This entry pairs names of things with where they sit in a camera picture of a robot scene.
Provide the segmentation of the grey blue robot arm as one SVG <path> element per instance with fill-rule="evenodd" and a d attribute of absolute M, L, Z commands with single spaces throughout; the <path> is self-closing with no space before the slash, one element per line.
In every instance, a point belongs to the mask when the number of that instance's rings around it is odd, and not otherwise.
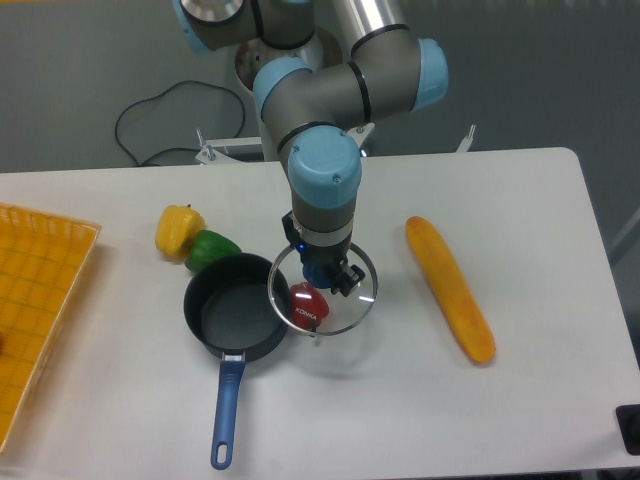
<path fill-rule="evenodd" d="M 347 259 L 362 175 L 350 132 L 440 101 L 449 72 L 438 43 L 416 38 L 396 2 L 338 1 L 334 8 L 350 58 L 319 68 L 300 54 L 316 36 L 310 1 L 174 5 L 195 48 L 258 40 L 276 52 L 261 63 L 251 90 L 291 189 L 285 234 L 309 283 L 349 295 L 364 278 Z"/>

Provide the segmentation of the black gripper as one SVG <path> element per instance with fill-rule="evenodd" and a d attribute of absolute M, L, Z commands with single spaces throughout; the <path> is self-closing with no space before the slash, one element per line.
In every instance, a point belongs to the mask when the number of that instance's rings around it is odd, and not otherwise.
<path fill-rule="evenodd" d="M 334 278 L 331 293 L 350 296 L 365 279 L 357 265 L 349 265 L 347 251 L 351 245 L 351 222 L 338 230 L 317 232 L 303 226 L 292 211 L 282 217 L 285 237 L 302 263 L 305 278 Z"/>

